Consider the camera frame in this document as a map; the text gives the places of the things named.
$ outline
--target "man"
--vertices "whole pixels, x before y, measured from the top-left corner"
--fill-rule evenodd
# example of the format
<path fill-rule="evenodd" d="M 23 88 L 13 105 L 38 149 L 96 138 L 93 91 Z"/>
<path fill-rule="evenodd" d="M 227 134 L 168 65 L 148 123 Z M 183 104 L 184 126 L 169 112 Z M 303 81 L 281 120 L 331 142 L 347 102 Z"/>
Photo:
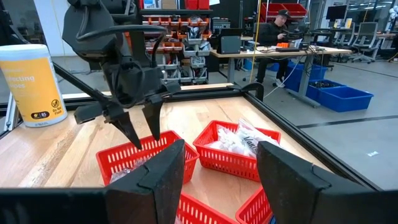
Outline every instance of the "man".
<path fill-rule="evenodd" d="M 264 24 L 262 27 L 260 26 L 258 36 L 259 43 L 263 46 L 276 46 L 279 42 L 287 42 L 285 38 L 286 34 L 282 33 L 283 30 L 287 30 L 285 25 L 287 18 L 290 18 L 288 10 L 280 10 L 275 21 Z M 269 63 L 279 64 L 274 86 L 285 87 L 282 82 L 285 77 L 287 64 L 289 63 L 288 59 L 274 60 L 271 58 L 261 58 L 257 73 L 257 82 L 262 83 L 264 81 L 266 68 Z"/>

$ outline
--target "gray floor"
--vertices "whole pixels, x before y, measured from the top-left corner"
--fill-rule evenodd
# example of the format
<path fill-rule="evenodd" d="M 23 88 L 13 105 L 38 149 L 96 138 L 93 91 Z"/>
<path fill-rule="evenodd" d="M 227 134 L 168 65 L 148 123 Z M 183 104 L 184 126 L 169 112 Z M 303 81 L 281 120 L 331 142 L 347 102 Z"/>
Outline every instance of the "gray floor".
<path fill-rule="evenodd" d="M 314 140 L 344 160 L 362 175 L 383 189 L 398 189 L 395 178 L 398 165 L 394 165 L 398 151 L 396 132 L 398 119 L 386 119 L 385 116 L 398 115 L 398 63 L 375 62 L 336 64 L 334 70 L 326 73 L 326 78 L 374 94 L 368 110 L 337 113 L 327 108 L 312 108 L 289 95 L 284 89 L 277 89 L 264 99 L 278 113 L 294 125 L 321 124 L 319 127 L 303 128 Z M 240 85 L 242 77 L 248 72 L 236 72 L 236 82 Z M 273 90 L 271 78 L 275 72 L 267 71 L 264 81 L 266 94 Z M 101 73 L 80 73 L 81 78 L 90 86 L 101 91 L 108 90 Z M 80 93 L 81 91 L 58 78 L 62 93 Z M 210 74 L 210 83 L 224 83 L 225 77 L 219 73 Z M 0 75 L 0 103 L 8 100 L 9 90 L 4 77 Z M 374 118 L 376 121 L 362 121 L 346 124 L 326 124 L 333 121 Z"/>

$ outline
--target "black shirt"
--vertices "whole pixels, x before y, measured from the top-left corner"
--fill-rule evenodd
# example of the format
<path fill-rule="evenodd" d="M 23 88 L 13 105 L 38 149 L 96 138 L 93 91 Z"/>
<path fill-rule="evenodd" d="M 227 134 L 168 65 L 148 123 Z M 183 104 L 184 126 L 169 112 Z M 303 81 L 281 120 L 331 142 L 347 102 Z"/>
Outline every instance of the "black shirt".
<path fill-rule="evenodd" d="M 286 25 L 279 27 L 274 21 L 263 23 L 259 27 L 258 42 L 263 46 L 275 46 L 279 42 L 286 42 L 284 38 L 278 40 L 278 35 L 287 30 Z"/>

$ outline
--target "black cap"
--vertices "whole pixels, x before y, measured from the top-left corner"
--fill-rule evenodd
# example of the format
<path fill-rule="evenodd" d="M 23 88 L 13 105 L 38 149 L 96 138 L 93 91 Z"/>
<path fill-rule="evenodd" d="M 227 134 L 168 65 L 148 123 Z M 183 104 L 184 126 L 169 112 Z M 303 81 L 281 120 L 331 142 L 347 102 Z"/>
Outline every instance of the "black cap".
<path fill-rule="evenodd" d="M 290 18 L 290 14 L 289 14 L 289 11 L 287 9 L 279 10 L 278 15 L 286 16 L 286 17 Z"/>

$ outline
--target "yellow label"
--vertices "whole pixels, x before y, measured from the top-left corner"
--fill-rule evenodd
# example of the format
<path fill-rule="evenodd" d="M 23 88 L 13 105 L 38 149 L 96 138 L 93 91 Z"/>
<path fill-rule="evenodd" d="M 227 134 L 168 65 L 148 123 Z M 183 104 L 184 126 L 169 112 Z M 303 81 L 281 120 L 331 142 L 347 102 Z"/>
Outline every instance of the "yellow label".
<path fill-rule="evenodd" d="M 63 114 L 47 58 L 0 61 L 0 68 L 24 121 L 48 121 Z"/>

